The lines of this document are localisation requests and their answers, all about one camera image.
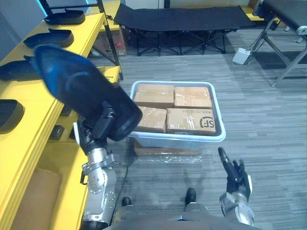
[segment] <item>cardboard box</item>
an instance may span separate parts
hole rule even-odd
[[[175,87],[174,108],[211,109],[207,87]]]
[[[134,97],[138,106],[150,108],[173,108],[174,107],[174,86],[139,84]]]
[[[153,155],[180,155],[180,156],[195,156],[201,154],[202,149],[173,149],[173,148],[146,148],[141,146],[137,141],[134,141],[134,152],[138,156],[153,156]]]
[[[119,30],[111,31],[115,49],[118,56],[126,56],[127,43],[129,40],[129,31],[127,29],[120,28]],[[99,48],[104,53],[112,54],[111,46],[105,32],[100,32],[96,38],[94,46]]]
[[[167,109],[167,133],[214,135],[215,123],[211,109]]]
[[[134,129],[137,132],[165,133],[166,109],[139,106],[142,120]]]
[[[48,230],[62,176],[36,168],[19,205],[11,230]]]

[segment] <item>white plastic bin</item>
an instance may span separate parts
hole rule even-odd
[[[196,150],[203,148],[206,142],[220,142],[225,139],[226,131],[222,121],[219,104],[216,99],[215,89],[212,84],[208,82],[197,82],[197,81],[140,80],[134,82],[134,84],[132,85],[130,91],[130,98],[132,100],[135,97],[139,84],[163,84],[163,85],[187,86],[187,87],[193,87],[193,86],[208,87],[212,101],[212,111],[216,128],[216,133],[214,136],[132,132],[129,136],[135,138],[139,142],[139,144],[142,145],[143,147],[165,147],[165,148]]]

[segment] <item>black cot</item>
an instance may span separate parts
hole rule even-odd
[[[152,39],[146,35],[146,32],[157,32],[159,55],[161,54],[161,46],[180,55],[183,54],[181,44],[179,44],[180,52],[177,52],[161,43],[160,34],[162,32],[176,31],[178,32],[178,36],[180,36],[182,33],[189,33],[192,36],[197,37],[201,43],[192,48],[194,49],[200,46],[205,48],[205,45],[207,45],[208,42],[218,37],[224,38],[224,35],[231,31],[249,28],[254,25],[240,6],[212,7],[202,9],[168,8],[133,10],[124,4],[120,4],[114,21],[129,28],[137,35],[137,37],[143,36]],[[209,36],[207,39],[199,37],[194,33],[197,31],[208,31]],[[213,35],[217,32],[221,32],[221,34],[213,37]]]

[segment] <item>yellow shelf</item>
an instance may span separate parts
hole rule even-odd
[[[116,0],[116,1],[106,1],[104,2],[104,8],[105,8],[105,13],[106,15],[111,15],[112,18],[115,17],[117,10],[119,8],[120,5],[120,1]],[[99,13],[99,8],[98,7],[90,7],[88,14],[95,14],[95,13]],[[113,20],[107,20],[110,30],[119,30],[119,25],[117,23],[115,23]],[[105,27],[102,25],[100,28],[100,31],[106,31]]]
[[[253,9],[249,6],[241,6],[242,10],[244,11],[244,13],[247,15],[247,17],[249,17],[249,19],[251,21],[264,21],[263,18],[257,17],[253,15]]]
[[[80,25],[50,26],[69,29],[74,42],[65,48],[86,57],[93,46],[103,23],[103,14],[88,15]],[[48,31],[41,22],[28,36]],[[32,56],[32,49],[23,42],[17,45],[0,63],[22,60]],[[49,138],[63,107],[46,90],[41,80],[0,82],[0,99],[16,99],[25,107],[25,114],[18,126],[8,134],[0,135],[0,229],[9,230],[22,196],[37,161]]]
[[[118,76],[121,72],[120,66],[98,66],[97,69],[104,75],[111,83],[118,82]]]
[[[37,163],[62,175],[49,230],[78,230],[86,204],[87,188],[80,184],[81,166],[87,157],[77,143],[49,142]]]

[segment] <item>metal frame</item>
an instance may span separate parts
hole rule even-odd
[[[282,51],[273,43],[273,41],[269,38],[267,31],[269,30],[270,26],[274,22],[276,16],[273,16],[272,19],[267,23],[266,27],[263,29],[261,34],[259,35],[258,39],[256,40],[255,45],[251,49],[251,54],[256,52],[259,48],[259,45],[261,42],[266,42],[275,52],[277,55],[284,61],[284,63],[287,65],[287,68],[283,72],[281,76],[279,76],[275,82],[271,85],[272,87],[275,87],[275,85],[284,79],[286,75],[292,71],[293,69],[307,69],[307,64],[298,64],[299,61],[307,54],[307,35],[301,35],[301,38],[306,41],[306,47],[302,50],[302,52],[293,60],[290,61],[288,57],[286,57]]]
[[[50,7],[48,5],[47,0],[39,0],[39,2],[42,5],[42,7],[44,8],[44,10],[45,10],[45,12],[48,16],[52,15],[53,14],[52,10],[55,10],[55,9],[69,9],[69,8],[82,8],[82,7],[98,7],[99,11],[101,13],[105,12],[105,8],[104,8],[104,5],[102,3],[102,0],[96,0],[97,3],[94,3],[94,4],[71,5],[71,6],[53,6],[53,7]],[[112,62],[114,65],[120,66],[119,59],[118,59],[118,56],[117,56],[117,52],[116,52],[116,49],[115,49],[115,45],[114,45],[114,42],[113,42],[112,34],[111,34],[111,31],[110,31],[110,27],[109,27],[109,23],[108,23],[107,19],[105,19],[105,22],[106,23],[104,23],[104,26],[105,26],[105,30],[106,30],[106,36],[108,38],[114,60],[112,58],[110,58],[108,55],[106,55],[104,52],[99,50],[97,47],[93,46],[93,48],[98,53],[100,53],[102,56],[107,58],[110,62]],[[121,70],[120,70],[119,75],[120,75],[120,79],[124,80],[124,77],[123,77]]]
[[[206,48],[207,48],[208,44],[210,42],[214,41],[215,39],[220,38],[220,37],[222,37],[222,39],[223,39],[223,49],[218,47],[218,46],[216,46],[216,45],[212,45],[212,47],[218,49],[222,54],[225,54],[226,53],[226,49],[225,49],[225,39],[224,39],[224,36],[226,34],[232,32],[232,31],[236,31],[235,29],[233,29],[233,30],[209,30],[208,31],[208,37],[206,39],[196,35],[194,33],[194,31],[177,31],[177,33],[175,35],[173,35],[173,36],[168,38],[168,40],[169,40],[169,39],[175,38],[177,36],[179,37],[179,46],[178,46],[179,47],[179,51],[176,51],[173,48],[171,48],[171,47],[169,47],[169,46],[167,46],[167,45],[165,45],[165,44],[163,44],[161,42],[161,33],[163,33],[163,32],[159,32],[159,31],[142,31],[142,30],[137,30],[137,29],[130,29],[130,30],[131,30],[132,33],[136,34],[136,44],[137,44],[137,55],[138,56],[141,56],[146,51],[148,51],[149,49],[152,48],[152,46],[151,46],[151,47],[148,47],[148,48],[144,49],[143,51],[140,51],[140,37],[144,37],[144,38],[147,38],[147,39],[157,43],[157,50],[158,50],[158,56],[159,57],[161,56],[161,47],[164,47],[164,48],[172,51],[173,53],[175,53],[177,55],[184,55],[184,54],[187,54],[187,53],[191,52],[192,50],[202,46],[202,54],[204,55],[205,52],[206,52]],[[146,34],[148,32],[157,33],[157,38],[155,39],[153,37],[148,36]],[[182,52],[182,45],[181,45],[181,35],[182,34],[189,34],[189,35],[199,39],[201,41],[201,43],[199,43],[198,45],[188,49],[187,51]]]

